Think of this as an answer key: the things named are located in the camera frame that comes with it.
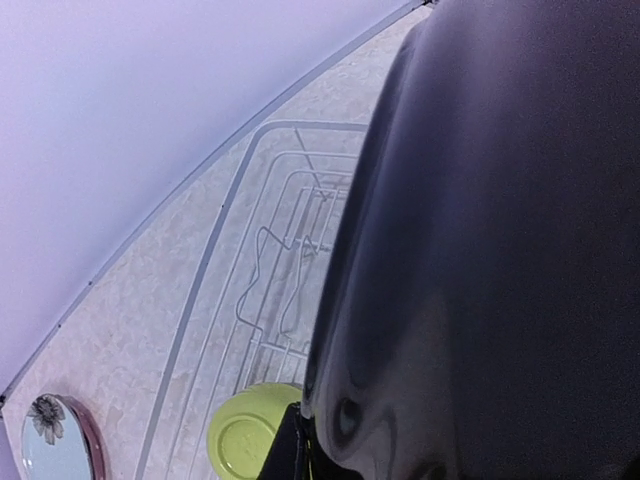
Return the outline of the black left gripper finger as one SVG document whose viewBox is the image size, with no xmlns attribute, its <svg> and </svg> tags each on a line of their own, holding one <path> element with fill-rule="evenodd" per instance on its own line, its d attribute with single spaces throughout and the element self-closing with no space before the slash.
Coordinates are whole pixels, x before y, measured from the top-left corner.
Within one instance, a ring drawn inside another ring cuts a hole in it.
<svg viewBox="0 0 640 480">
<path fill-rule="evenodd" d="M 289 404 L 257 479 L 311 480 L 312 447 L 312 427 L 301 413 L 301 403 Z"/>
</svg>

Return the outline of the pink polka dot plate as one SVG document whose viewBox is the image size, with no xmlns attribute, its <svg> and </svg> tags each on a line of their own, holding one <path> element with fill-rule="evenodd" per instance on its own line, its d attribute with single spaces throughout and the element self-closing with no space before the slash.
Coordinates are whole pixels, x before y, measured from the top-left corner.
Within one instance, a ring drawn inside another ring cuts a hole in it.
<svg viewBox="0 0 640 480">
<path fill-rule="evenodd" d="M 64 403 L 75 416 L 82 433 L 87 451 L 91 476 L 94 480 L 110 478 L 106 450 L 103 446 L 100 430 L 90 411 L 77 399 L 64 396 Z"/>
</svg>

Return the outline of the black rimmed plate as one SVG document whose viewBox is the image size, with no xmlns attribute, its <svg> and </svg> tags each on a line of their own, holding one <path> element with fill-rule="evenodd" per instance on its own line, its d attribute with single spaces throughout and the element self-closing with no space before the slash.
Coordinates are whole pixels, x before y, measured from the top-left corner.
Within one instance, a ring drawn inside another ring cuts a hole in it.
<svg viewBox="0 0 640 480">
<path fill-rule="evenodd" d="M 302 414 L 328 479 L 639 475 L 639 5 L 442 1 L 374 110 Z"/>
</svg>

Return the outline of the light teal flower plate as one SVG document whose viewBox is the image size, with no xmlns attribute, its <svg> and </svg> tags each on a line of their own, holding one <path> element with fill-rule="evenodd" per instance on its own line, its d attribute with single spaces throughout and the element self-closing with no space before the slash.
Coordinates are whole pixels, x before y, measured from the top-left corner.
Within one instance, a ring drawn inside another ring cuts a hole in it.
<svg viewBox="0 0 640 480">
<path fill-rule="evenodd" d="M 57 396 L 43 394 L 31 403 L 22 427 L 22 463 L 31 480 L 94 478 L 83 430 Z"/>
</svg>

